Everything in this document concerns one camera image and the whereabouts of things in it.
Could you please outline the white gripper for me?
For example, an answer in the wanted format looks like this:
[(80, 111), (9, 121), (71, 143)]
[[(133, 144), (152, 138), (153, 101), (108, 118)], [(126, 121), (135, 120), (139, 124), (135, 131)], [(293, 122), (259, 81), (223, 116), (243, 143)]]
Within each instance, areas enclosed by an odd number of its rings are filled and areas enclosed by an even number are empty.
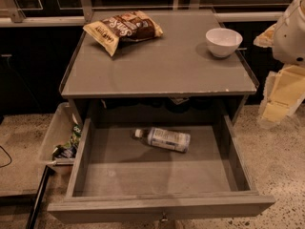
[(294, 0), (254, 44), (273, 47), (273, 56), (285, 65), (269, 72), (263, 90), (257, 122), (262, 128), (273, 128), (291, 117), (305, 99), (305, 0)]

